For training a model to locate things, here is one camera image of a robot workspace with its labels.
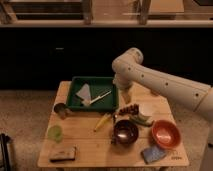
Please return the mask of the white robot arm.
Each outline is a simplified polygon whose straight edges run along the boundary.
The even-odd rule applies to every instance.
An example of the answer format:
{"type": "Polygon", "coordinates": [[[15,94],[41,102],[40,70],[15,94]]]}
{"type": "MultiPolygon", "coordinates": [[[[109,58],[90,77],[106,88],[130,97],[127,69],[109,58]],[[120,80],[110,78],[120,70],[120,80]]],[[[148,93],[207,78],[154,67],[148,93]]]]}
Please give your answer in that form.
{"type": "Polygon", "coordinates": [[[129,90],[136,82],[201,114],[210,129],[199,171],[213,171],[213,86],[144,67],[142,62],[143,53],[138,48],[130,48],[115,58],[114,84],[120,90],[129,90]]]}

